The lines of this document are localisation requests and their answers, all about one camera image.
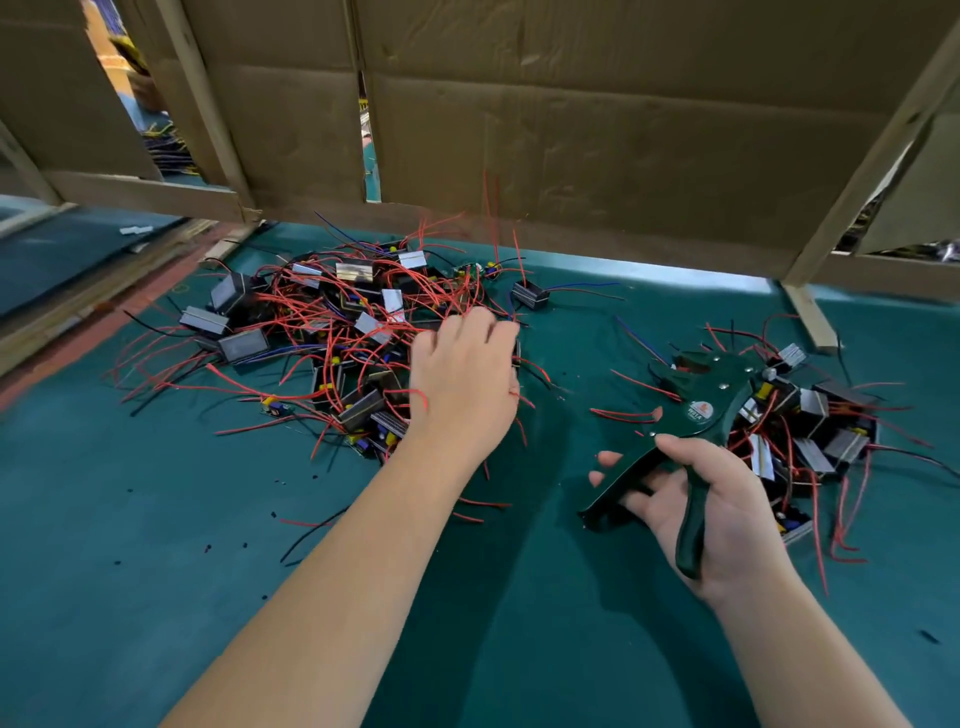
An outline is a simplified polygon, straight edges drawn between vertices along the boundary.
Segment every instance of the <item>white object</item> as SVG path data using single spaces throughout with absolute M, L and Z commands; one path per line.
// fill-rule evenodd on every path
M 397 256 L 400 265 L 404 268 L 425 268 L 426 255 L 423 251 L 412 251 L 411 253 L 401 253 Z
M 154 231 L 153 225 L 145 225 L 142 228 L 139 228 L 136 225 L 132 225 L 129 228 L 121 228 L 120 234 L 121 235 L 142 235 L 144 232 L 153 232 L 153 231 Z
M 368 334 L 370 338 L 378 344 L 386 344 L 388 341 L 390 341 L 390 332 L 384 330 L 383 324 L 374 319 L 373 316 L 366 311 L 360 314 L 354 326 L 363 333 Z
M 750 464 L 754 473 L 766 480 L 773 480 L 774 459 L 770 454 L 770 444 L 759 435 L 751 435 L 750 444 L 754 446 L 754 453 L 750 456 Z

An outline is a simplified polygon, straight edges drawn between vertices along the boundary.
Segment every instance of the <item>logo on tool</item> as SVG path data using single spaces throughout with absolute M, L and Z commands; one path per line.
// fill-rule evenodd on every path
M 686 416 L 698 425 L 702 425 L 713 417 L 713 405 L 708 401 L 695 401 L 686 409 Z

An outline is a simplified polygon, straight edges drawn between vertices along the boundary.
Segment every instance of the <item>finger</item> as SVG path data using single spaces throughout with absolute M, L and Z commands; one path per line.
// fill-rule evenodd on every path
M 597 463 L 601 468 L 612 468 L 621 457 L 623 457 L 623 454 L 620 452 L 611 452 L 608 449 L 600 450 L 597 453 Z
M 433 353 L 437 348 L 437 332 L 430 329 L 421 331 L 414 337 L 414 343 L 410 345 L 410 363 L 417 366 L 417 362 L 423 361 L 427 356 Z
M 496 317 L 482 305 L 476 305 L 464 316 L 464 324 L 460 327 L 457 338 L 473 338 L 487 343 L 490 338 L 490 329 L 496 323 Z
M 497 355 L 503 352 L 504 356 L 509 356 L 510 361 L 513 361 L 514 345 L 519 333 L 520 324 L 513 321 L 497 321 L 490 331 L 488 343 Z
M 463 323 L 462 316 L 447 316 L 437 331 L 437 346 L 446 347 L 456 341 Z
M 620 499 L 620 505 L 634 514 L 641 521 L 647 521 L 647 508 L 650 506 L 650 497 L 640 491 L 627 491 Z
M 657 447 L 674 462 L 692 466 L 721 494 L 740 484 L 751 483 L 756 478 L 747 465 L 728 449 L 718 448 L 699 437 L 675 437 L 662 433 L 657 435 Z
M 640 479 L 647 488 L 652 490 L 654 493 L 660 488 L 665 486 L 670 482 L 671 472 L 664 470 L 663 468 L 657 468 L 654 471 L 649 472 Z

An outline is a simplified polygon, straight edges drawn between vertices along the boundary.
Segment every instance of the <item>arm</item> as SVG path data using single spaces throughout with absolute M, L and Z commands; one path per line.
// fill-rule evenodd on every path
M 707 482 L 702 578 L 684 579 L 713 608 L 733 649 L 760 722 L 902 728 L 909 722 L 796 573 L 763 486 L 736 455 L 705 440 L 658 435 L 657 447 Z M 601 452 L 601 466 L 619 459 Z M 590 473 L 594 486 L 603 474 Z M 654 531 L 673 564 L 686 507 L 686 471 L 653 473 L 651 496 L 623 504 Z
M 164 726 L 360 725 L 457 497 L 516 415 L 517 325 L 494 323 L 474 308 L 417 337 L 407 437 Z

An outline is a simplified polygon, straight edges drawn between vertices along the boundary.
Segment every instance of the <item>forearm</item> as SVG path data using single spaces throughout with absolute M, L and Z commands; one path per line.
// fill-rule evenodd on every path
M 360 724 L 470 476 L 408 440 L 165 725 Z
M 717 617 L 766 728 L 909 726 L 792 569 L 757 580 Z

